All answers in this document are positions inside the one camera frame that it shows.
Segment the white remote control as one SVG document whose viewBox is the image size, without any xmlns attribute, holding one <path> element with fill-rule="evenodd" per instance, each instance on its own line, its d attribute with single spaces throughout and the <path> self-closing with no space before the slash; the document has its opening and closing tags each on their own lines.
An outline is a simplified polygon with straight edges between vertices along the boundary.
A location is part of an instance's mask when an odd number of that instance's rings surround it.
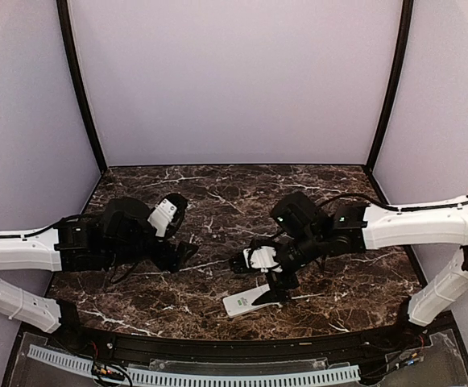
<svg viewBox="0 0 468 387">
<path fill-rule="evenodd" d="M 223 298 L 222 303 L 227 315 L 234 318 L 268 306 L 278 306 L 280 308 L 282 304 L 278 302 L 269 302 L 257 306 L 254 304 L 255 299 L 262 296 L 269 289 L 269 285 L 261 285 Z"/>
</svg>

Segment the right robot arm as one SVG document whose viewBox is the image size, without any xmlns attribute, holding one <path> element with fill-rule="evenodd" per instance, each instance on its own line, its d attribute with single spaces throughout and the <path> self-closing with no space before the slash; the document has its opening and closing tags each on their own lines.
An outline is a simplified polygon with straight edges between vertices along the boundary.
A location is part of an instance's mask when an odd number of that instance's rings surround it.
<svg viewBox="0 0 468 387">
<path fill-rule="evenodd" d="M 417 206 L 366 202 L 326 214 L 304 193 L 291 193 L 271 210 L 291 241 L 276 250 L 276 268 L 267 273 L 270 289 L 256 303 L 286 302 L 297 286 L 296 271 L 322 257 L 391 246 L 452 243 L 452 260 L 420 292 L 408 299 L 402 319 L 387 332 L 387 343 L 405 349 L 445 308 L 468 290 L 468 195 Z"/>
</svg>

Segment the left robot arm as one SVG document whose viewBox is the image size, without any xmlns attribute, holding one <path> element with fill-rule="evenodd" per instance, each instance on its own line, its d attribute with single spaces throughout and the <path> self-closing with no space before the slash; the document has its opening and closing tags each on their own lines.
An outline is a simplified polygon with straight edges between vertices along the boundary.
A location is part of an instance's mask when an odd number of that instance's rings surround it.
<svg viewBox="0 0 468 387">
<path fill-rule="evenodd" d="M 187 200 L 170 193 L 154 207 L 136 198 L 113 198 L 98 214 L 77 214 L 41 229 L 0 231 L 0 271 L 38 269 L 51 273 L 106 272 L 134 268 L 145 260 L 176 273 L 198 251 L 173 243 Z M 89 346 L 71 302 L 42 298 L 0 278 L 0 314 L 54 334 L 73 352 Z"/>
</svg>

